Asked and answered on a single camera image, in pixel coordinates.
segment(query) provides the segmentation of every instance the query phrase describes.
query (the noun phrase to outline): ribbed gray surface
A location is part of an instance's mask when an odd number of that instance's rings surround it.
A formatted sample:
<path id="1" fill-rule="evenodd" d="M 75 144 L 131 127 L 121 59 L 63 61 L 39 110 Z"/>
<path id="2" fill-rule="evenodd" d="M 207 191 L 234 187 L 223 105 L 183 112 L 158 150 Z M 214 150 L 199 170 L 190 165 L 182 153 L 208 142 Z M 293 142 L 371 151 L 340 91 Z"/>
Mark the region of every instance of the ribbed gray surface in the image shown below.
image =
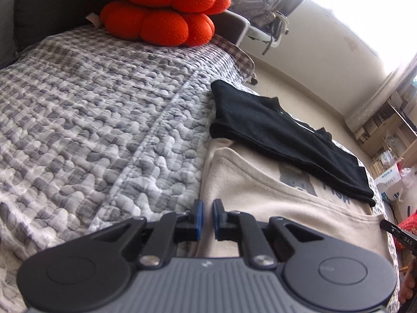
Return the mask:
<path id="1" fill-rule="evenodd" d="M 27 313 L 37 313 L 30 309 Z M 172 259 L 138 274 L 117 300 L 94 313 L 308 313 L 271 272 L 242 259 Z"/>

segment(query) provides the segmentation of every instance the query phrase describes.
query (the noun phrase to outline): tile floor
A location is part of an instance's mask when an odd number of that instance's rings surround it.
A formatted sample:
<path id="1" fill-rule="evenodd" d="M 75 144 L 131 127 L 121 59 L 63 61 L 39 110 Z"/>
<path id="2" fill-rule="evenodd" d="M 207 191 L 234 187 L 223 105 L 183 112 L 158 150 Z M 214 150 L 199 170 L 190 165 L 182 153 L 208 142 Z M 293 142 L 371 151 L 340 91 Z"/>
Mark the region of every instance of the tile floor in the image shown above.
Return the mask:
<path id="1" fill-rule="evenodd" d="M 313 128 L 324 127 L 332 134 L 334 140 L 344 145 L 361 159 L 365 166 L 370 166 L 372 160 L 359 147 L 355 137 L 343 121 L 337 119 L 316 102 L 281 81 L 270 72 L 257 67 L 256 75 L 259 81 L 258 85 L 248 85 L 249 87 L 263 96 L 268 96 L 270 98 L 277 96 L 285 111 L 291 113 L 301 121 L 308 123 Z"/>

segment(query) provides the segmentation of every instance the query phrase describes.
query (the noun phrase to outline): gray bag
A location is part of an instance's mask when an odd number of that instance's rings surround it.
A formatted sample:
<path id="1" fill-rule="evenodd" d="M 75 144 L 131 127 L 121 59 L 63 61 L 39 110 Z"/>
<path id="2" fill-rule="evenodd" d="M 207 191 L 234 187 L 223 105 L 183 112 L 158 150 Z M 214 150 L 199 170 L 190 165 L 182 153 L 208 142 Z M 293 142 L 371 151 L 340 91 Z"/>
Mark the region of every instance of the gray bag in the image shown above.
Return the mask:
<path id="1" fill-rule="evenodd" d="M 261 29 L 275 20 L 274 11 L 279 11 L 283 5 L 282 0 L 232 0 L 229 10 Z"/>

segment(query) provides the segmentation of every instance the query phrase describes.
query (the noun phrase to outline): bed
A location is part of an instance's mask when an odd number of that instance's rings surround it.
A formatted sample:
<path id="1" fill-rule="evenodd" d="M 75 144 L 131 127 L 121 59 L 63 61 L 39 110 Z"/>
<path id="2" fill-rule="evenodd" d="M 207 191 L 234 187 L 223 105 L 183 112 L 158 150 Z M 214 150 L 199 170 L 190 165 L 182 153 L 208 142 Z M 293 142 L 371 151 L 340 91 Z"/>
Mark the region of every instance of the bed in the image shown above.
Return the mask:
<path id="1" fill-rule="evenodd" d="M 133 215 L 190 209 L 214 119 L 210 83 L 254 93 L 243 85 L 253 70 L 218 35 L 165 48 L 90 25 L 49 36 L 0 70 L 0 309 L 24 310 L 15 278 L 30 255 Z M 385 213 L 368 179 L 373 213 Z M 389 249 L 398 274 L 391 237 Z M 397 309 L 394 295 L 388 310 Z"/>

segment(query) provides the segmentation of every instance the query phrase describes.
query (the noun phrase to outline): curtain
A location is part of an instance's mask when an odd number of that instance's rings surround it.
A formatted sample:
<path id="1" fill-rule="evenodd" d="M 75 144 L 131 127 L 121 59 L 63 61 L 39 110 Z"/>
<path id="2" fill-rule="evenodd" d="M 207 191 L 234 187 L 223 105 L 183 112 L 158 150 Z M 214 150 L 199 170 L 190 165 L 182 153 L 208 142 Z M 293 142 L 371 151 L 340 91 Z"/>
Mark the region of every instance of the curtain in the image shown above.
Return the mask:
<path id="1" fill-rule="evenodd" d="M 345 122 L 349 129 L 353 133 L 360 129 L 405 80 L 414 77 L 410 75 L 415 74 L 416 69 L 417 54 L 410 62 L 402 63 L 396 70 L 389 74 L 372 98 L 363 105 L 360 105 L 352 115 L 345 118 Z"/>

